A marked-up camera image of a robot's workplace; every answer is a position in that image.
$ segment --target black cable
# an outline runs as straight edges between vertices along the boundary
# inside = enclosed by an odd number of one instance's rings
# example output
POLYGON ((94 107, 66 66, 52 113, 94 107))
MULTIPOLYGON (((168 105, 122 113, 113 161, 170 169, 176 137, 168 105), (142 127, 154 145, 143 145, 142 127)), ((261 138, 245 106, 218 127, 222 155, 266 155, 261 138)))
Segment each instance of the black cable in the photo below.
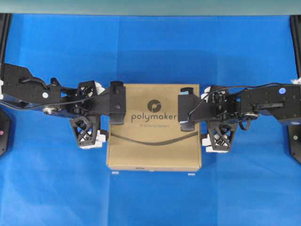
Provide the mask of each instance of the black cable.
POLYGON ((218 91, 222 91, 222 90, 225 90, 225 89, 235 89, 235 88, 249 88, 249 89, 256 89, 256 88, 262 88, 262 87, 266 87, 266 86, 300 86, 298 84, 285 84, 285 83, 278 83, 278 82, 272 82, 272 83, 267 83, 267 84, 264 84, 264 85, 260 85, 260 86, 246 86, 246 85, 240 85, 240 86, 227 86, 227 87, 223 87, 223 88, 219 88, 219 89, 216 89, 214 91, 211 91, 209 92, 204 98, 202 98, 197 104, 196 106, 188 113, 188 116, 191 116, 191 114, 193 114, 196 109, 200 106, 200 104, 208 97, 210 96, 211 94, 213 93, 216 93, 218 91))
POLYGON ((0 105, 4 105, 10 109, 14 109, 14 110, 32 110, 32 109, 36 109, 36 108, 40 108, 40 107, 45 107, 45 106, 53 106, 53 105, 70 105, 70 104, 76 104, 82 101, 86 101, 86 100, 90 100, 96 97, 100 97, 100 96, 104 96, 106 94, 109 94, 109 92, 106 93, 101 93, 97 96, 93 96, 93 97, 86 97, 84 99, 81 100, 74 100, 74 101, 69 101, 69 102, 62 102, 62 103, 50 103, 50 104, 42 104, 42 105, 36 105, 36 106, 32 106, 32 107, 16 107, 13 105, 9 105, 7 103, 5 103, 4 101, 0 101, 0 105))
POLYGON ((248 123, 247 123, 246 127, 244 127, 244 125, 241 121, 239 122, 239 127, 244 131, 247 131, 250 128, 250 125, 251 125, 251 118, 248 119, 248 123))
POLYGON ((120 136, 120 135, 115 134, 115 133, 111 133, 111 136, 113 136, 113 137, 118 137, 118 138, 126 140, 128 142, 138 143, 138 144, 142 144, 142 145, 150 145, 150 146, 169 145, 169 144, 172 144, 172 143, 175 143, 175 142, 178 142, 178 141, 181 141, 181 140, 185 140, 187 138, 194 137, 194 136, 197 136, 197 135, 198 135, 198 132, 193 132, 193 133, 187 134, 185 136, 177 137, 177 138, 166 140, 166 141, 144 142, 144 141, 138 141, 138 140, 133 140, 133 139, 130 139, 130 138, 127 138, 127 137, 123 137, 123 136, 120 136))

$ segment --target cardboard box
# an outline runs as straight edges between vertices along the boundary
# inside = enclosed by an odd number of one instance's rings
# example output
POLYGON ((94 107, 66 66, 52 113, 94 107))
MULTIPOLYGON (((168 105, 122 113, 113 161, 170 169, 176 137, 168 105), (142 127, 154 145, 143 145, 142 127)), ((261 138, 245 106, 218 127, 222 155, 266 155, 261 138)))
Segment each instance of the cardboard box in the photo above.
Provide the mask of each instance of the cardboard box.
POLYGON ((107 165, 112 170, 197 171, 201 167, 200 126, 182 132, 180 89, 196 84, 125 84, 124 125, 110 125, 107 165))

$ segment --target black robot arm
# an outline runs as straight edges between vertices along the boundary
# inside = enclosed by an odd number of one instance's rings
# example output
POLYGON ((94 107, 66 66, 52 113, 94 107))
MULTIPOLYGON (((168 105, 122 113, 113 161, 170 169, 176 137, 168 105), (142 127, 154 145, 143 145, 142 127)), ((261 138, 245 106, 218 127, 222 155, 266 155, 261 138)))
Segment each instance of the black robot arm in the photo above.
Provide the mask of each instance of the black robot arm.
POLYGON ((178 120, 182 131, 194 130, 201 121, 208 134, 202 145, 207 152, 231 150, 238 125, 248 130, 260 114, 272 115, 283 125, 301 124, 301 86, 269 83, 262 86, 211 86, 201 98, 192 88, 183 88, 178 96, 178 120), (230 93, 231 88, 244 88, 230 93))
POLYGON ((101 147, 108 133, 101 129, 100 116, 110 124, 121 125, 126 114, 126 88, 120 81, 107 89, 95 81, 81 82, 76 89, 63 87, 56 78, 47 85, 33 77, 25 67, 4 64, 1 74, 0 101, 17 110, 37 110, 70 118, 81 148, 101 147))

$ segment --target white dot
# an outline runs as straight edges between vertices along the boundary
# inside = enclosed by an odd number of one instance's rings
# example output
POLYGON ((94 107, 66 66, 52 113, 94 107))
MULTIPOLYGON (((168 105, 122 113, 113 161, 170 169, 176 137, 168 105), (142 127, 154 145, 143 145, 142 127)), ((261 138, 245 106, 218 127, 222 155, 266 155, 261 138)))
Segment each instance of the white dot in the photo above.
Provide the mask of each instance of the white dot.
POLYGON ((48 98, 48 93, 47 92, 42 93, 42 97, 48 98))

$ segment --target blue surface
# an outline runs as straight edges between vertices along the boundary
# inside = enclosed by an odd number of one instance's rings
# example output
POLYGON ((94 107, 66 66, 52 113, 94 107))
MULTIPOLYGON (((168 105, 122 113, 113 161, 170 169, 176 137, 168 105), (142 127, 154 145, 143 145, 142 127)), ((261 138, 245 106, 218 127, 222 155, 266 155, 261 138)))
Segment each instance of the blue surface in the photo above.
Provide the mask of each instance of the blue surface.
MULTIPOLYGON (((45 81, 257 85, 296 78, 289 17, 14 15, 6 62, 45 81)), ((13 112, 0 159, 0 225, 299 225, 301 165, 272 117, 202 150, 187 173, 112 175, 106 146, 81 150, 66 119, 13 112)), ((108 119, 103 117, 108 128, 108 119)))

